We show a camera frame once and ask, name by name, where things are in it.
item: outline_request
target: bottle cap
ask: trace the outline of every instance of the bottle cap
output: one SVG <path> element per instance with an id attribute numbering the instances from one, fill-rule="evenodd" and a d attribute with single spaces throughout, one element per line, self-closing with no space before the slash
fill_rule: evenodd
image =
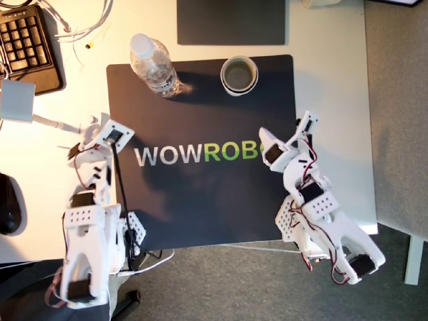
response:
<path id="1" fill-rule="evenodd" d="M 143 33 L 137 33 L 130 42 L 131 50 L 140 59 L 148 59 L 153 55 L 153 41 Z"/>

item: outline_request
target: desk surface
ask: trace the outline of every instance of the desk surface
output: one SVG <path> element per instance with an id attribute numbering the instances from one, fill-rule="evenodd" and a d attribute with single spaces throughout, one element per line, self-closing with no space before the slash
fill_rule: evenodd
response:
<path id="1" fill-rule="evenodd" d="M 70 6 L 50 1 L 73 28 L 99 19 L 101 1 L 75 2 Z M 82 15 L 83 4 L 86 15 Z M 72 44 L 61 44 L 67 87 L 37 97 L 35 113 L 73 123 L 93 111 L 108 112 L 106 66 L 129 61 L 129 40 L 138 32 L 161 40 L 173 61 L 290 54 L 297 115 L 308 109 L 321 118 L 314 137 L 320 168 L 332 181 L 346 213 L 366 232 L 376 233 L 363 2 L 344 0 L 326 9 L 307 10 L 299 0 L 289 0 L 286 7 L 287 45 L 199 47 L 177 45 L 175 0 L 115 1 L 111 22 L 96 39 L 95 32 L 75 43 L 82 64 Z M 50 27 L 54 33 L 55 24 Z M 89 41 L 94 47 L 85 49 Z M 68 151 L 57 146 L 76 141 L 72 135 L 42 125 L 4 123 L 0 171 L 18 182 L 25 213 L 20 233 L 0 236 L 0 263 L 63 257 L 61 217 L 73 186 L 70 180 L 76 182 L 76 178 L 66 166 Z"/>

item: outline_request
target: black mat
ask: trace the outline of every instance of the black mat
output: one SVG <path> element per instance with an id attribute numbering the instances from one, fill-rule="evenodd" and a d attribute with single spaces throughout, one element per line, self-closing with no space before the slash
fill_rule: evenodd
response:
<path id="1" fill-rule="evenodd" d="M 296 129 L 294 76 L 291 56 L 253 58 L 259 82 L 241 97 L 228 95 L 220 81 L 225 60 L 175 62 L 182 82 L 193 90 L 172 100 L 155 96 L 129 65 L 107 67 L 111 117 L 136 132 L 119 154 L 130 210 L 147 230 L 148 249 L 279 239 L 274 217 L 286 196 L 282 175 L 271 172 L 259 153 L 258 130 L 269 128 L 288 139 Z M 257 157 L 242 144 L 257 143 Z M 221 154 L 227 142 L 226 155 Z M 239 155 L 234 160 L 235 149 Z M 186 163 L 189 145 L 201 156 Z M 205 148 L 220 148 L 216 160 Z M 166 146 L 177 150 L 172 165 L 159 154 Z M 157 149 L 156 164 L 146 157 L 140 167 L 136 152 Z M 171 150 L 165 160 L 174 159 Z M 117 190 L 118 201 L 122 202 Z"/>
<path id="2" fill-rule="evenodd" d="M 177 0 L 180 45 L 284 45 L 285 0 Z"/>

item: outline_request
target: bottle label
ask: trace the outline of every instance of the bottle label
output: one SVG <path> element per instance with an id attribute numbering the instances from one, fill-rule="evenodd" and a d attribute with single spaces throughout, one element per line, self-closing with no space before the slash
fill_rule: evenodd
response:
<path id="1" fill-rule="evenodd" d="M 151 84 L 147 84 L 147 85 L 154 92 L 164 92 L 164 91 L 170 89 L 171 87 L 173 87 L 173 85 L 175 84 L 175 79 L 176 79 L 176 76 L 175 76 L 175 73 L 173 70 L 171 72 L 171 75 L 169 75 L 167 80 L 165 80 L 164 82 L 161 82 L 160 84 L 156 84 L 156 85 L 151 85 Z"/>

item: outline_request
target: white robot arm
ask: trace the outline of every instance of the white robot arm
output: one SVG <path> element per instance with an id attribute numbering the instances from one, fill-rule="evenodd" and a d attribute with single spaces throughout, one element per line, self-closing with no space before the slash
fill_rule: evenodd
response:
<path id="1" fill-rule="evenodd" d="M 64 213 L 66 257 L 62 268 L 60 298 L 69 308 L 108 303 L 108 278 L 125 263 L 126 220 L 120 204 L 110 204 L 113 154 L 120 152 L 134 131 L 109 120 L 103 127 L 92 124 L 82 141 L 70 149 L 68 164 L 79 183 L 70 191 Z M 131 229 L 141 244 L 145 230 L 130 212 Z M 134 246 L 136 255 L 138 246 Z"/>
<path id="2" fill-rule="evenodd" d="M 385 257 L 372 239 L 340 209 L 331 193 L 331 182 L 320 176 L 312 134 L 317 115 L 305 112 L 296 133 L 287 142 L 260 128 L 264 145 L 263 161 L 271 171 L 283 173 L 284 187 L 290 193 L 284 200 L 276 225 L 284 241 L 297 243 L 310 270 L 309 259 L 330 259 L 331 277 L 337 284 L 355 284 L 385 263 Z M 302 151 L 304 143 L 310 154 Z M 344 247 L 350 253 L 344 253 Z M 337 281 L 334 274 L 343 277 Z"/>

